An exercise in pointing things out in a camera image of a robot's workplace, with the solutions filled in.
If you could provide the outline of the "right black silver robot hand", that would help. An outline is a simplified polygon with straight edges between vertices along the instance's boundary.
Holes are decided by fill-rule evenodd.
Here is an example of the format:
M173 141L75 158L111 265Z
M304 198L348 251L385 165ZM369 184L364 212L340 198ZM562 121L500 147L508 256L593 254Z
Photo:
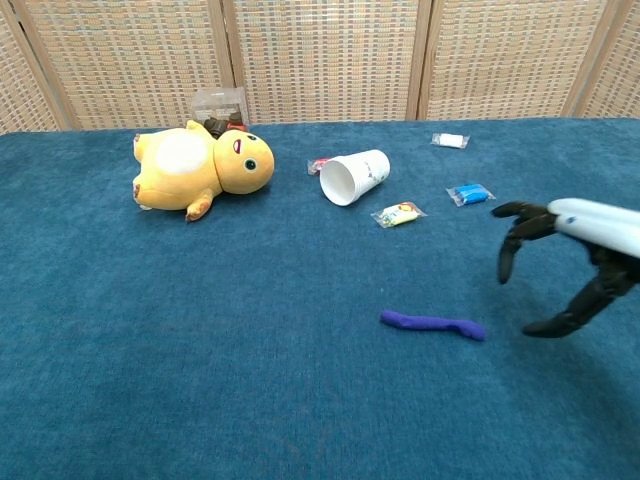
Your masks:
M546 205L510 201L491 210L512 217L501 244L497 277L510 279L516 253L526 241L562 234L584 246L595 276L553 318L526 325L534 338L562 338L587 325L616 299L639 284L639 212L581 198L560 198Z

